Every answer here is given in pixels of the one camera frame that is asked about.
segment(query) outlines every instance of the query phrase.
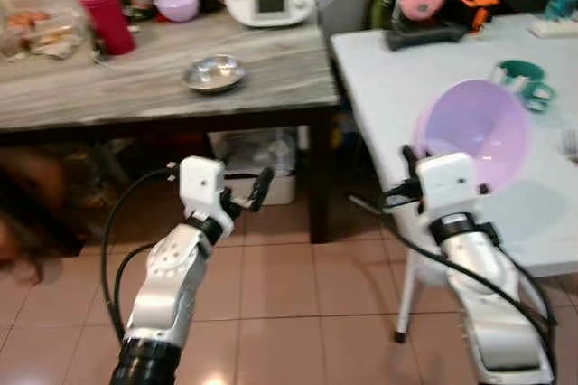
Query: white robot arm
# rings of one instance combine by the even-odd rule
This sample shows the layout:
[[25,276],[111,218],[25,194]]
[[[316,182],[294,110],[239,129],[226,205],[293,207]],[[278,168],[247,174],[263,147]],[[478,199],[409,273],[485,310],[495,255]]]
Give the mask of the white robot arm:
[[273,171],[265,169],[246,199],[225,188],[223,163],[188,157],[179,165],[185,222],[151,250],[146,278],[126,325],[111,385],[171,385],[213,246],[233,231],[241,210],[257,211]]
[[[406,158],[408,151],[408,147],[404,149]],[[414,160],[413,167],[410,159],[412,177],[385,192],[383,207],[390,209],[421,201],[419,221],[443,253],[438,261],[454,265],[446,268],[446,276],[463,306],[464,329],[480,383],[552,384],[553,348],[533,316],[519,308],[520,282],[527,283],[528,273],[499,247],[498,235],[491,224],[478,223],[480,186],[476,183],[472,159],[457,153]],[[403,241],[414,248],[411,242]],[[479,278],[464,274],[464,269]],[[531,295],[545,315],[549,310],[547,299],[539,292]],[[544,320],[546,326],[553,322],[553,317]]]

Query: pink bowl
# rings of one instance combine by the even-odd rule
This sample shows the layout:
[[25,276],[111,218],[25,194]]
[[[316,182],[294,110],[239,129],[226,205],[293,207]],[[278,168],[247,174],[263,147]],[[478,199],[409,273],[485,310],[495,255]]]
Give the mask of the pink bowl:
[[169,21],[187,22],[199,13],[200,0],[153,0],[154,6]]
[[494,193],[509,186],[526,161],[527,113],[506,89],[485,80],[465,80],[448,89],[415,124],[418,157],[464,152],[476,164],[480,183]]

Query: table leg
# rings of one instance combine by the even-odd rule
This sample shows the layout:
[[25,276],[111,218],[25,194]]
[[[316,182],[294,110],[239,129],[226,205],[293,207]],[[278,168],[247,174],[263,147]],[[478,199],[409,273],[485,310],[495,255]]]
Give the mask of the table leg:
[[90,153],[97,161],[100,170],[108,174],[110,180],[119,191],[124,191],[130,185],[131,180],[128,174],[107,142],[91,145]]
[[331,125],[333,110],[324,110],[309,125],[309,236],[311,243],[325,243],[329,226],[331,180]]

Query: stainless steel bowl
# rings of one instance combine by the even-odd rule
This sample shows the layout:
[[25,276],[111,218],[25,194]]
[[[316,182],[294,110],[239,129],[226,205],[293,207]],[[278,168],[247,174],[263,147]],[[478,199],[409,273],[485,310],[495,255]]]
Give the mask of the stainless steel bowl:
[[230,55],[213,55],[193,63],[183,75],[187,87],[201,93],[232,89],[245,78],[243,65]]

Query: appliance display screen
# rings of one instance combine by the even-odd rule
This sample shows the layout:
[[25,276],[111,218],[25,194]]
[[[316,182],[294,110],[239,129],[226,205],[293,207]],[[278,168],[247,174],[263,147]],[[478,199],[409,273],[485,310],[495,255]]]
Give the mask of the appliance display screen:
[[256,0],[258,13],[280,13],[285,11],[285,0]]

